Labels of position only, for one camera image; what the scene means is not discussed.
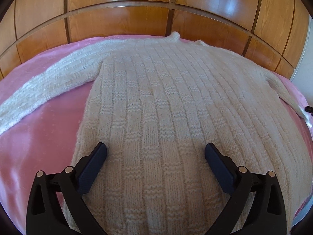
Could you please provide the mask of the cream knitted sweater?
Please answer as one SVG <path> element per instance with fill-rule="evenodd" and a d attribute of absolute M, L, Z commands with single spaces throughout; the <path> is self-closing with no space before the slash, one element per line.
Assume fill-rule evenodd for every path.
<path fill-rule="evenodd" d="M 289 114 L 304 112 L 271 71 L 202 41 L 103 40 L 19 87 L 1 88 L 5 133 L 54 97 L 92 82 L 72 162 L 102 142 L 85 202 L 111 234 L 205 232 L 226 203 L 204 157 L 208 143 L 238 165 L 276 173 L 292 227 L 311 192 L 308 146 Z"/>

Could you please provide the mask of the pink bedspread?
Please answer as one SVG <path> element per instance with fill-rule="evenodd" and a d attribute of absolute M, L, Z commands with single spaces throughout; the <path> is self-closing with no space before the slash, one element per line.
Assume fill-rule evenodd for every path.
<path fill-rule="evenodd" d="M 163 38 L 145 35 L 94 37 L 61 45 L 16 67 L 1 80 L 1 104 L 33 76 L 78 49 L 103 40 Z M 26 234 L 26 213 L 35 173 L 60 172 L 70 164 L 76 133 L 92 82 L 56 97 L 1 134 L 1 204 L 12 223 Z M 307 145 L 312 161 L 312 129 L 282 101 Z"/>

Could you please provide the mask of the wooden headboard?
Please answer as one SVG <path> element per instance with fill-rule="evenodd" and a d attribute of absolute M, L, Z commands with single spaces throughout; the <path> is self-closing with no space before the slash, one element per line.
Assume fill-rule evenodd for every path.
<path fill-rule="evenodd" d="M 83 39 L 176 31 L 290 78 L 309 28 L 301 0 L 5 0 L 1 77 L 45 50 Z"/>

